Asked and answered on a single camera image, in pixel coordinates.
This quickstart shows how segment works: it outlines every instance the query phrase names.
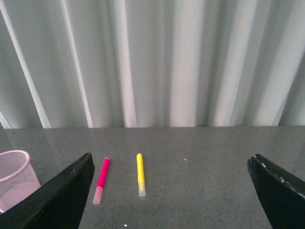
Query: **sheer curtain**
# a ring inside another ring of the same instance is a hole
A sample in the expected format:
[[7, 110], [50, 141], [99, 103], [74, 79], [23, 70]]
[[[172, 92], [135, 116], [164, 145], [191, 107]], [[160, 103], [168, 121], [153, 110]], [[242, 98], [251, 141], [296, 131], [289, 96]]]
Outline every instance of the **sheer curtain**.
[[304, 0], [0, 0], [3, 128], [305, 125]]

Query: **pink wire mesh cup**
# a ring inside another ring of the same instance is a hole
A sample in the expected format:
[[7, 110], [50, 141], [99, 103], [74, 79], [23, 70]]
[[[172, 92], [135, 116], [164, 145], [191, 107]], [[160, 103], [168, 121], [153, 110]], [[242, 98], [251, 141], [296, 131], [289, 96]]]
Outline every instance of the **pink wire mesh cup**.
[[6, 212], [40, 187], [27, 152], [11, 150], [0, 154], [0, 212]]

